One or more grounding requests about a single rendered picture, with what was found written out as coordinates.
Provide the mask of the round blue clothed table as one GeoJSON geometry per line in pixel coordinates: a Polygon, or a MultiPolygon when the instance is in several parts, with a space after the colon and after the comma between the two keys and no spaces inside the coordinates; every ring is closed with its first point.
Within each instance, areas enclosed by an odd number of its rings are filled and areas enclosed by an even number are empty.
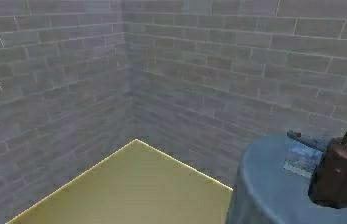
{"type": "Polygon", "coordinates": [[[312,203],[309,180],[283,168],[293,141],[264,136],[239,161],[225,224],[347,224],[347,208],[312,203]]]}

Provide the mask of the grey remote control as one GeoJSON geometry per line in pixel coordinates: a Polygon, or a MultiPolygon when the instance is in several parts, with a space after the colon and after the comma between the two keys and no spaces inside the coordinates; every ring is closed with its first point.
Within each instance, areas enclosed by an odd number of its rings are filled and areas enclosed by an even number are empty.
{"type": "Polygon", "coordinates": [[[289,130],[286,135],[290,138],[293,139],[303,145],[306,145],[310,148],[313,148],[318,151],[325,151],[330,140],[329,139],[323,139],[323,138],[317,138],[313,136],[308,136],[308,135],[303,135],[300,132],[295,132],[292,130],[289,130]]]}

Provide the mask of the blue picture book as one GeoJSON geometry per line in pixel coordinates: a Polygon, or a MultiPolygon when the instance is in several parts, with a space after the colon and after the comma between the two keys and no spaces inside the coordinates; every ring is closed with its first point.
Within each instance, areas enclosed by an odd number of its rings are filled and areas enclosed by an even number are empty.
{"type": "Polygon", "coordinates": [[[285,156],[283,168],[310,179],[321,156],[321,151],[294,141],[285,156]]]}

